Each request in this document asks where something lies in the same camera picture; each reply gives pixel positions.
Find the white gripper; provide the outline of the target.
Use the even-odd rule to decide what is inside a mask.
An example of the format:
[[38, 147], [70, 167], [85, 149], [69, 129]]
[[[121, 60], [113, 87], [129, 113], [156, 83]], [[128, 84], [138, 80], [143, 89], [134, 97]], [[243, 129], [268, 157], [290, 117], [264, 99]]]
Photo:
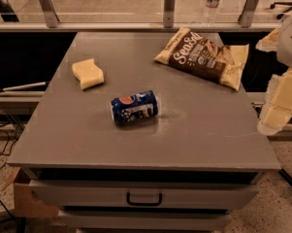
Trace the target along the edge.
[[[274, 29], [259, 40], [255, 48], [264, 52], [276, 51], [277, 60], [292, 67], [292, 12], [284, 19], [280, 29]], [[262, 135], [275, 135], [291, 117], [292, 68], [289, 68], [282, 76], [272, 75], [257, 129]]]

